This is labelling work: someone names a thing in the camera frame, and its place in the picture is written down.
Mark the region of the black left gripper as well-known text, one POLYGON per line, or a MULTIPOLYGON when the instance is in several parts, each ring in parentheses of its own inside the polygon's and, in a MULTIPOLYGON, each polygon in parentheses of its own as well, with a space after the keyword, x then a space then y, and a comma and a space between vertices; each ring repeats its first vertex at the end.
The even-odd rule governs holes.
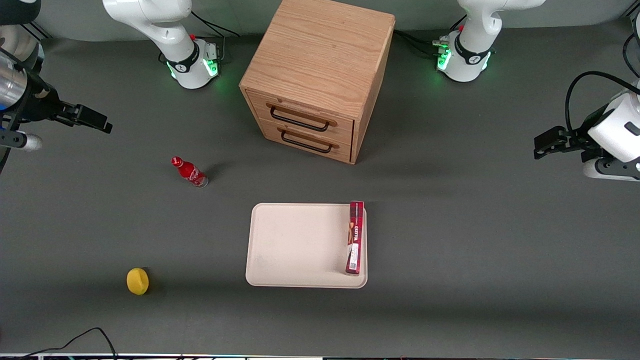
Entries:
POLYGON ((540 160, 546 155, 564 153, 566 150, 586 150, 590 152, 606 152, 605 148, 590 135, 589 131, 599 125, 613 110, 610 104, 599 107, 588 115, 582 125, 576 129, 554 126, 534 138, 534 159, 540 160))

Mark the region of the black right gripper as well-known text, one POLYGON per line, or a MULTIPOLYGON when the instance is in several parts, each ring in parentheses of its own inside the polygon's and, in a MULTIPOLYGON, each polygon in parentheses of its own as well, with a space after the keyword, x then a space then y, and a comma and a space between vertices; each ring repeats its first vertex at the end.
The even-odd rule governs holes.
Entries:
POLYGON ((110 134, 113 125, 109 123, 108 117, 100 112, 82 105, 61 102, 55 88, 46 91, 39 85, 34 86, 26 100, 26 105, 20 115, 20 124, 39 122, 44 120, 55 121, 63 125, 87 126, 99 132, 110 134))

